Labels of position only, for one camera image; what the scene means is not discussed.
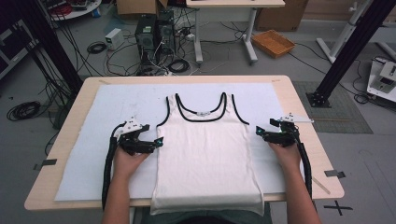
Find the black tape strip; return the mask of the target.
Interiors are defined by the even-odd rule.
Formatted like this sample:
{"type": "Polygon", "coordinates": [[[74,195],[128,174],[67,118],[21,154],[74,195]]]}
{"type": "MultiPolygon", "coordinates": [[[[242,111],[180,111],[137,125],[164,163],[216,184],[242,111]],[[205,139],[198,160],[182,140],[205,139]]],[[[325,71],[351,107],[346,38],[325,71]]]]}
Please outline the black tape strip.
{"type": "Polygon", "coordinates": [[[338,172],[337,170],[328,170],[328,171],[324,171],[324,173],[327,177],[336,176],[338,179],[346,177],[343,171],[338,172]]]}
{"type": "Polygon", "coordinates": [[[44,166],[55,165],[57,159],[43,160],[41,163],[36,163],[33,170],[40,171],[44,166]]]}

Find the person's grey-green pants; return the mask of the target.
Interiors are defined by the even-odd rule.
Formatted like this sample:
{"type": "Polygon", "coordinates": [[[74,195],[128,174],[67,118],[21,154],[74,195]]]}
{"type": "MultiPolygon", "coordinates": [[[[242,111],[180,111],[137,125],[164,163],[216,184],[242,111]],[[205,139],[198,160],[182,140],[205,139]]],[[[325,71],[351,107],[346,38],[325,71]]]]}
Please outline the person's grey-green pants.
{"type": "Polygon", "coordinates": [[[264,214],[244,210],[175,212],[152,215],[148,208],[142,209],[141,224],[273,224],[269,204],[264,214]]]}

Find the grey floor mat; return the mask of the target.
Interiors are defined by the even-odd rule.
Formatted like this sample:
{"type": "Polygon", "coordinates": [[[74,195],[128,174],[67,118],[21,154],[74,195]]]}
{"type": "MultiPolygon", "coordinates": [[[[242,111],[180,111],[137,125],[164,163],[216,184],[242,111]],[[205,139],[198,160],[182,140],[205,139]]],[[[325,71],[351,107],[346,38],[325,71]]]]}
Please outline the grey floor mat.
{"type": "Polygon", "coordinates": [[[307,94],[317,88],[318,82],[293,81],[292,84],[308,117],[314,120],[314,128],[318,133],[373,133],[343,88],[335,88],[328,99],[328,105],[313,107],[308,101],[307,94]]]}

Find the thin wooden strip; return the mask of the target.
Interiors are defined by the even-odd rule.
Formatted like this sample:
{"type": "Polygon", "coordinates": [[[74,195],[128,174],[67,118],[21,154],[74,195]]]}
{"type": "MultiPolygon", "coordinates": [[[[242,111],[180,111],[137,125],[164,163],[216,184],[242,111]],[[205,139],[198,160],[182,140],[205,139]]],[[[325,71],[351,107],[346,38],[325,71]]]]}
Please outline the thin wooden strip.
{"type": "Polygon", "coordinates": [[[312,177],[312,181],[316,183],[324,192],[326,192],[328,195],[331,194],[331,192],[321,183],[319,182],[315,177],[312,177]]]}

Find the person's right hand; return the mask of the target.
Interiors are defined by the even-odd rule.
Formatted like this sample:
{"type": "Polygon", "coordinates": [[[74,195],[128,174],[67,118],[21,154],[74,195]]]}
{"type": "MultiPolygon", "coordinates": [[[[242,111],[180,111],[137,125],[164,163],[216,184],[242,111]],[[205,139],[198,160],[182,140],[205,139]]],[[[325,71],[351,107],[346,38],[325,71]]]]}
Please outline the person's right hand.
{"type": "Polygon", "coordinates": [[[300,172],[301,156],[296,144],[283,147],[280,144],[269,143],[269,147],[275,152],[284,173],[300,172]]]}

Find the person's left hand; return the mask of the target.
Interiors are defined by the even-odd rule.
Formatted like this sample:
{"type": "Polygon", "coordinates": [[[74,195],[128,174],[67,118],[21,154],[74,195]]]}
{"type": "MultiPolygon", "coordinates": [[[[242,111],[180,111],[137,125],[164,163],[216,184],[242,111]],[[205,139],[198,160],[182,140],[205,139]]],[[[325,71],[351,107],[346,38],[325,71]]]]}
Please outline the person's left hand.
{"type": "Polygon", "coordinates": [[[115,180],[129,181],[131,176],[148,156],[149,154],[131,156],[123,149],[118,148],[114,158],[115,165],[113,178],[115,180]]]}

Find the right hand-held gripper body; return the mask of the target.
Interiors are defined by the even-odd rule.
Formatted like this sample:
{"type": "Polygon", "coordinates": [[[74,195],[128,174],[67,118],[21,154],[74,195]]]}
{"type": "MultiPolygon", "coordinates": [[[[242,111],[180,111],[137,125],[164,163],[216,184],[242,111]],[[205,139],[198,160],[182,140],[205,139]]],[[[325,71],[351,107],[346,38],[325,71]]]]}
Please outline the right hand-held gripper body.
{"type": "Polygon", "coordinates": [[[292,113],[281,117],[278,121],[280,131],[277,133],[265,131],[264,140],[269,143],[280,144],[283,147],[288,147],[300,141],[300,133],[295,125],[296,122],[314,122],[311,118],[293,115],[292,113]]]}

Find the black computer tower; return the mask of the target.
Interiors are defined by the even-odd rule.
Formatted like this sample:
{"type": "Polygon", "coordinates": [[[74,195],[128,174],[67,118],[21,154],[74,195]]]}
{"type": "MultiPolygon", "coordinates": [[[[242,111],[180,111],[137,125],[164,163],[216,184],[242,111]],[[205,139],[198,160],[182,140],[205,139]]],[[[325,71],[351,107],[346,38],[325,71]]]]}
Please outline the black computer tower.
{"type": "Polygon", "coordinates": [[[154,60],[154,51],[157,47],[157,37],[155,32],[156,15],[141,15],[138,19],[134,35],[142,64],[150,64],[154,60]]]}
{"type": "Polygon", "coordinates": [[[163,55],[172,55],[176,50],[174,11],[162,10],[157,19],[159,37],[158,59],[163,55]]]}

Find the white tank top black trim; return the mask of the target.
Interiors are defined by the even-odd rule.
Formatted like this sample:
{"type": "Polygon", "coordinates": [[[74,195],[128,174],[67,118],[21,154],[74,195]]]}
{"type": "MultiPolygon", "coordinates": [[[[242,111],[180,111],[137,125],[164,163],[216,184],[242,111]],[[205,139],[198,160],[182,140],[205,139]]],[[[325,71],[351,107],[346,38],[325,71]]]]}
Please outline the white tank top black trim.
{"type": "Polygon", "coordinates": [[[234,96],[222,93],[208,112],[188,109],[177,93],[166,103],[167,117],[157,125],[163,146],[150,213],[245,210],[262,215],[249,123],[240,118],[234,96]]]}

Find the white foam mat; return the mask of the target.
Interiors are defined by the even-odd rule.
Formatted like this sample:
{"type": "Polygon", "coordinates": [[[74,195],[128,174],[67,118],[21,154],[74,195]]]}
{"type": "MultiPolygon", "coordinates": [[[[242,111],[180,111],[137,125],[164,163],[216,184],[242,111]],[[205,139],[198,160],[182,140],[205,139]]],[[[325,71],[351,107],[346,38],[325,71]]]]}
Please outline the white foam mat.
{"type": "Polygon", "coordinates": [[[103,85],[99,88],[88,115],[78,128],[55,200],[57,202],[100,200],[109,138],[114,128],[131,118],[150,129],[140,138],[151,141],[157,137],[156,125],[166,115],[165,97],[177,93],[184,106],[208,112],[219,104],[222,93],[234,96],[240,117],[249,123],[253,167],[263,193],[281,193],[284,180],[271,148],[255,134],[258,126],[278,132],[270,124],[288,114],[281,108],[272,83],[194,83],[194,84],[125,84],[103,85]]]}

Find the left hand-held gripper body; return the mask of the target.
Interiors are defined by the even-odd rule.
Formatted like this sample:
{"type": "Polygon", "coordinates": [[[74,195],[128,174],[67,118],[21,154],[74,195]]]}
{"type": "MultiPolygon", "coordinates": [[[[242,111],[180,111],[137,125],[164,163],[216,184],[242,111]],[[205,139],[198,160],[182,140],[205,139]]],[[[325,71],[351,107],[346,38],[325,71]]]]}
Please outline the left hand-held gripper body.
{"type": "Polygon", "coordinates": [[[149,141],[141,141],[139,135],[141,123],[135,118],[131,117],[121,124],[121,127],[116,131],[118,145],[128,154],[134,155],[137,153],[153,153],[155,143],[149,141]]]}

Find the white machine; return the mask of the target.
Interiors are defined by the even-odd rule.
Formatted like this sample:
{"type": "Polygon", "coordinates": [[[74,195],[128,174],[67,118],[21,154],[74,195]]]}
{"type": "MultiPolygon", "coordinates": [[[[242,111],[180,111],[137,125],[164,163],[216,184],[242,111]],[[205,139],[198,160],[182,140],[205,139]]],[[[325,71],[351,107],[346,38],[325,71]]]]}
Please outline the white machine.
{"type": "Polygon", "coordinates": [[[396,103],[396,63],[373,61],[367,92],[396,103]]]}

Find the small white box device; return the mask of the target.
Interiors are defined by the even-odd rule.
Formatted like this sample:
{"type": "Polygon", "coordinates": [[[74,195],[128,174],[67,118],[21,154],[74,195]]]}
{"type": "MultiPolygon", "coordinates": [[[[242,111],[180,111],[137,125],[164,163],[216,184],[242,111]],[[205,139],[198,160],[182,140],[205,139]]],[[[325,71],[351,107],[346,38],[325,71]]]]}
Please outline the small white box device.
{"type": "Polygon", "coordinates": [[[105,36],[105,40],[109,49],[117,49],[124,42],[122,30],[119,28],[114,28],[110,33],[105,36]]]}

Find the black tape cross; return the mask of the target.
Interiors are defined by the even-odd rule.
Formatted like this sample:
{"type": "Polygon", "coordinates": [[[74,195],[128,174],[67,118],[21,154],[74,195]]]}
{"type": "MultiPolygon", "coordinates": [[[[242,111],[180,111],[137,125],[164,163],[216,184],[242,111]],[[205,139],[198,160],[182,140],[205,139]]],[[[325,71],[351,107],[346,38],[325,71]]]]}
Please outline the black tape cross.
{"type": "Polygon", "coordinates": [[[352,207],[340,205],[339,202],[337,202],[337,201],[334,202],[334,205],[324,205],[324,208],[325,209],[334,209],[334,210],[336,210],[338,212],[338,214],[340,216],[343,215],[343,211],[344,210],[347,210],[347,211],[352,211],[353,210],[352,207]]]}

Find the orange woven basket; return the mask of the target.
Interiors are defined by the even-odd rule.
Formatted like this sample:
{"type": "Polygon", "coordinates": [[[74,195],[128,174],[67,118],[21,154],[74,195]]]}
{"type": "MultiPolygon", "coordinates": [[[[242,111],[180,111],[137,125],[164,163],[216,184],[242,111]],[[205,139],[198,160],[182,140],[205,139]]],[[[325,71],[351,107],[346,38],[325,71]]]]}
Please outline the orange woven basket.
{"type": "Polygon", "coordinates": [[[279,58],[294,49],[295,44],[275,30],[251,37],[252,43],[273,58],[279,58]]]}

